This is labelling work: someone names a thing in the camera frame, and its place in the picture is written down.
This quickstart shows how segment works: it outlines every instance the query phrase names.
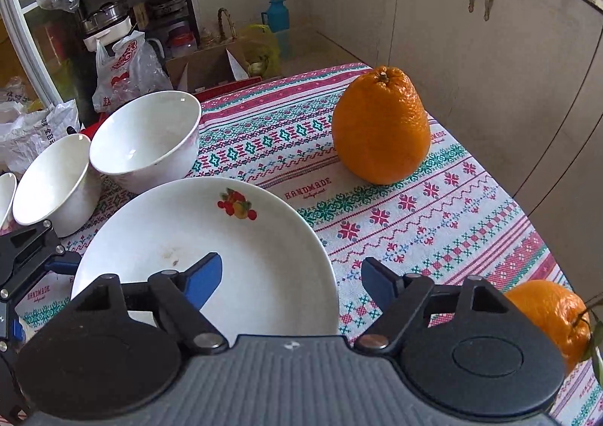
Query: patterned tablecloth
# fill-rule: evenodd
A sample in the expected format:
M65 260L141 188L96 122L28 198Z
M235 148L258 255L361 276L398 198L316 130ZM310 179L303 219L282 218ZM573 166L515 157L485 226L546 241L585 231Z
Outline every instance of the patterned tablecloth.
M256 184L306 219L331 258L340 293L339 331L350 340L380 314L360 282L367 256L398 274L419 272L437 283L458 284L468 274L482 274L500 290L528 279L567 285L517 203L436 120L430 118L429 155L408 179L374 186L343 167L331 139L331 113L365 68L319 70L204 103L199 155L188 176ZM64 245L83 253L133 197L104 179L96 212ZM38 329L65 305L70 287L69 277L50 273L17 311ZM603 416L590 363L568 377L552 415L568 426L590 426Z

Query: metal screw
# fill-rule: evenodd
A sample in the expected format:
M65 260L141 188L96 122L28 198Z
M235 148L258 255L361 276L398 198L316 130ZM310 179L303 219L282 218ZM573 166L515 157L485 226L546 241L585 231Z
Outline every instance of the metal screw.
M215 349L222 346L224 338L219 334L214 333L202 333L195 336L193 342L199 347L204 349Z
M367 349L383 349L390 344L388 339L380 334L363 334L358 338L358 342Z

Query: green leaf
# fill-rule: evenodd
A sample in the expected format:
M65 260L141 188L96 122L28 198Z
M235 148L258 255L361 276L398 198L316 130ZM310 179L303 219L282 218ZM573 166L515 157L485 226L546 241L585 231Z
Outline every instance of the green leaf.
M584 350L584 354L580 358L579 363L585 362L586 360L590 360L592 358L592 355L593 355L593 348L590 346L590 342L589 342L589 345Z
M601 360L601 353L599 352L599 348L596 346L591 346L592 350L592 363L593 363L593 372L595 372L595 378L599 385L603 385L603 360Z
M590 345L599 346L601 343L603 343L603 322L598 320L597 324L595 325L595 330L590 336Z

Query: orange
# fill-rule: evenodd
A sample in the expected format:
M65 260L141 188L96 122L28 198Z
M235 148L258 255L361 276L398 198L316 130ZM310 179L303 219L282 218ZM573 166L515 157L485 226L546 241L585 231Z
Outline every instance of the orange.
M395 67L373 69L347 87L333 111L332 135L343 164L376 185L414 173L431 143L421 99Z
M561 351L569 375L581 360L590 341L589 314L574 292L546 280L530 280L505 293L533 324L538 326Z

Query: red lid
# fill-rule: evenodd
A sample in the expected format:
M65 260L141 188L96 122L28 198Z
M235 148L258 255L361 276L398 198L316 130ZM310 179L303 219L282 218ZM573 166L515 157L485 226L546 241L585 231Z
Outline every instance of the red lid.
M184 33L174 38L170 39L170 46L182 46L184 44L189 44L190 42L195 41L195 37L192 34L192 31L188 33Z

